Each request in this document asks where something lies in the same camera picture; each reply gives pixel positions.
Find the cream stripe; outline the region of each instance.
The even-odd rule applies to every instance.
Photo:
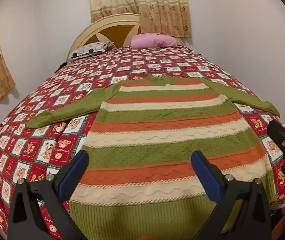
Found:
[[[228,98],[219,95],[216,98],[202,101],[189,102],[168,102],[168,103],[129,103],[129,104],[110,104],[102,102],[100,109],[108,112],[117,111],[142,111],[142,110],[165,110],[165,109],[186,109],[195,107],[217,106],[224,103]]]
[[[237,180],[252,181],[263,177],[271,169],[268,156],[265,155],[256,163],[236,168],[232,171],[223,171],[223,174],[232,174]],[[137,204],[159,202],[197,196],[205,193],[197,177],[156,182],[143,186],[114,186],[93,187],[78,185],[71,200],[90,204]]]
[[[89,132],[85,145],[92,148],[147,145],[171,142],[183,142],[195,139],[207,139],[237,134],[250,128],[244,118],[236,121],[185,129],[97,133]]]
[[[164,90],[194,90],[208,88],[204,83],[198,85],[164,85],[164,86],[141,86],[141,87],[120,87],[120,92],[136,92],[136,91],[164,91]]]

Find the sweater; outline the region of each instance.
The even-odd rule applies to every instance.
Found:
[[[70,200],[70,215],[88,239],[193,237],[214,208],[190,165],[195,150],[238,180],[261,178],[273,200],[268,155],[233,102],[279,113],[269,102],[220,85],[149,75],[94,90],[26,124],[36,128],[99,111],[82,146],[90,164]]]
[[[193,82],[197,80],[197,82],[202,82],[203,86],[207,86],[216,93],[225,95],[233,103],[255,107],[264,110],[266,112],[275,114],[277,116],[280,116],[279,111],[269,101],[261,101],[256,96],[247,94],[246,92],[243,92],[236,88],[212,82],[205,78],[182,78],[182,80],[186,82]],[[49,110],[43,111],[39,115],[31,118],[26,123],[26,128],[36,129],[52,123],[63,122],[70,120],[72,118],[98,112],[101,104],[104,101],[115,96],[116,93],[119,92],[119,89],[123,84],[139,84],[139,83],[144,84],[147,82],[155,86],[164,86],[166,84],[167,85],[175,84],[178,81],[181,81],[181,78],[165,76],[165,75],[162,75],[161,77],[155,77],[149,74],[146,78],[143,79],[132,80],[132,81],[121,81],[119,83],[113,84],[108,88],[95,89],[83,99],[76,101],[70,105],[64,106],[56,111],[49,111]],[[171,94],[169,92],[169,94],[167,93],[164,96],[168,97],[171,96]]]

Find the blue gripper pad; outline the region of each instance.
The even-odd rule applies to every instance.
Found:
[[[214,165],[210,164],[206,157],[204,157],[204,155],[200,151],[195,151],[191,155],[191,166],[194,169],[196,175],[198,176],[209,199],[218,203],[222,197],[221,192],[223,190],[223,185],[219,183],[218,180],[212,174],[211,170],[212,166]]]
[[[58,199],[61,202],[70,200],[78,182],[89,165],[89,156],[86,151],[79,151],[75,158],[76,160],[74,162],[72,160],[71,163],[68,164],[71,167],[68,166],[68,172],[62,178],[58,186]]]

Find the pillow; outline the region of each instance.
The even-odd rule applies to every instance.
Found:
[[[174,37],[159,33],[138,34],[131,39],[131,47],[133,49],[153,49],[176,46],[177,40]]]
[[[112,42],[105,43],[105,42],[94,42],[87,44],[83,47],[80,47],[76,50],[74,50],[72,53],[69,55],[69,59],[71,61],[74,61],[76,59],[84,58],[84,57],[92,57],[98,54],[101,54],[105,52],[110,45],[113,44]]]

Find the white wall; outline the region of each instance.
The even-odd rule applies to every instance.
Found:
[[[89,0],[38,0],[46,59],[52,71],[64,63],[72,43],[90,24]]]
[[[213,63],[217,54],[216,0],[188,0],[192,38],[183,38],[186,46]]]
[[[0,0],[0,45],[16,86],[0,100],[0,123],[51,75],[41,51],[38,0]]]
[[[285,122],[285,5],[281,0],[216,0],[215,63],[259,97]]]

